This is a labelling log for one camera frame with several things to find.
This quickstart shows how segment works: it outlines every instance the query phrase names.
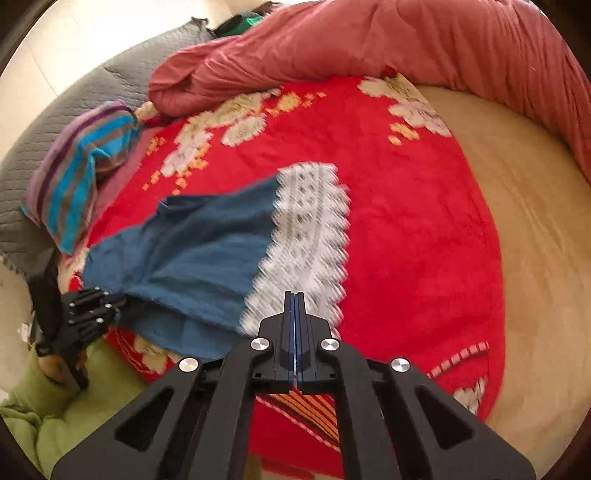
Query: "red floral bedspread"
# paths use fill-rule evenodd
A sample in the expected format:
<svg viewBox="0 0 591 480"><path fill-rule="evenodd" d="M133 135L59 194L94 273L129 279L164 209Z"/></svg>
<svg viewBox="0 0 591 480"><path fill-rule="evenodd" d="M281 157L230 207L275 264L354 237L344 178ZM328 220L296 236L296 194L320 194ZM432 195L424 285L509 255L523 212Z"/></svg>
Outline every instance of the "red floral bedspread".
<svg viewBox="0 0 591 480"><path fill-rule="evenodd" d="M343 340L380 361L407 357L484 419L504 365L498 237L457 141L401 76L289 83L173 123L90 245L143 222L165 196L232 192L303 161L335 164L349 188ZM151 381L178 360L127 330L107 340ZM257 400L253 452L342 475L330 397Z"/></svg>

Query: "pink quilt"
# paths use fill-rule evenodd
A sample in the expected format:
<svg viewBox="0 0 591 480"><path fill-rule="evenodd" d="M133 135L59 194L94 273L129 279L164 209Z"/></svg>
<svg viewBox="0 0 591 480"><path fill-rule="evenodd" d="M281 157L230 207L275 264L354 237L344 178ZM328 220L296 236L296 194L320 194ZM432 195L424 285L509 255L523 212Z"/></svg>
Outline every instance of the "pink quilt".
<svg viewBox="0 0 591 480"><path fill-rule="evenodd" d="M469 90L543 123L591 181L591 86L552 23L522 0L338 0L281 9L240 37L180 50L148 96L185 116L239 93L400 72Z"/></svg>

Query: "gray cushion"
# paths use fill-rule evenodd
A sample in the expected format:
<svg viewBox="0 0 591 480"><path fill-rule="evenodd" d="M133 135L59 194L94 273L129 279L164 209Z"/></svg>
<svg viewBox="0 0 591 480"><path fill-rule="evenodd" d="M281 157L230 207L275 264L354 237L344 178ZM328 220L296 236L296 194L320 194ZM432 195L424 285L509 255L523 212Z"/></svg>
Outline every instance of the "gray cushion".
<svg viewBox="0 0 591 480"><path fill-rule="evenodd" d="M211 40L206 25L193 18L110 59L62 93L20 136L0 166L0 257L7 266L26 274L37 255L53 244L22 214L20 204L56 136L73 118L107 100L140 106L154 67L175 50Z"/></svg>

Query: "striped towel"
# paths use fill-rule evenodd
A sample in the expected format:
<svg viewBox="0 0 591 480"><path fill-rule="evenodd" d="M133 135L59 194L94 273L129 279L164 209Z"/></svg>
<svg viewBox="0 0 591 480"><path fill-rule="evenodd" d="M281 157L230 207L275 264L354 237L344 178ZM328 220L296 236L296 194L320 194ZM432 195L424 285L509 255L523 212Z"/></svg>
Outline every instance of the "striped towel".
<svg viewBox="0 0 591 480"><path fill-rule="evenodd" d="M139 122L123 100L77 117L57 137L33 174L22 211L72 255L92 220L98 186L123 164Z"/></svg>

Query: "beige bed sheet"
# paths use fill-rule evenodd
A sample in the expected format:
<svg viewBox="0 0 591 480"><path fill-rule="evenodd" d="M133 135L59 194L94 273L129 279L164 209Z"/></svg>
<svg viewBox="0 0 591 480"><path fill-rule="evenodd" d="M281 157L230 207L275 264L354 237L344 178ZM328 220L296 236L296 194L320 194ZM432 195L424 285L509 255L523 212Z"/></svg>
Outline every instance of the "beige bed sheet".
<svg viewBox="0 0 591 480"><path fill-rule="evenodd" d="M540 478L591 407L591 187L568 146L529 119L419 89L462 146L499 232L506 362L488 424Z"/></svg>

